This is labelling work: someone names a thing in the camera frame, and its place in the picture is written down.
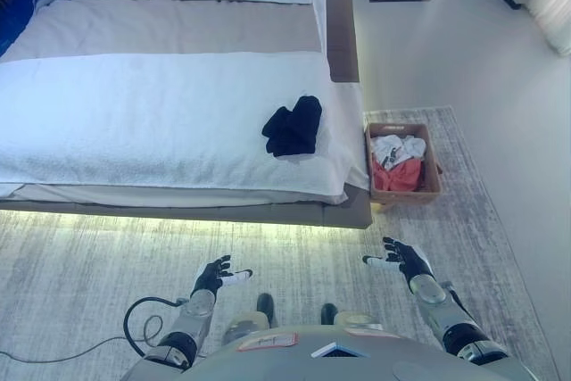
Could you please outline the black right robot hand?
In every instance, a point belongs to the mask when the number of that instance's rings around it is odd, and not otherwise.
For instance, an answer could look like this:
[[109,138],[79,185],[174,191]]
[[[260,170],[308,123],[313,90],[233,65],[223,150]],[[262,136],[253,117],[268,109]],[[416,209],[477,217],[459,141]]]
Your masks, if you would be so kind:
[[395,270],[405,277],[407,285],[420,275],[434,278],[434,273],[426,256],[416,247],[400,240],[384,236],[382,245],[385,256],[364,255],[361,259],[370,268]]

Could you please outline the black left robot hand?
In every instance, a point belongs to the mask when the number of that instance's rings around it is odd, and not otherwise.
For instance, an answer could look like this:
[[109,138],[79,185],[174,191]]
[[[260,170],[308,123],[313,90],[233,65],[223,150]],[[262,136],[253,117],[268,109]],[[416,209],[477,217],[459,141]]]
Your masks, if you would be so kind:
[[230,269],[231,256],[229,254],[205,264],[198,270],[191,295],[206,290],[217,296],[221,287],[241,284],[253,276],[252,269],[238,271],[231,271]]

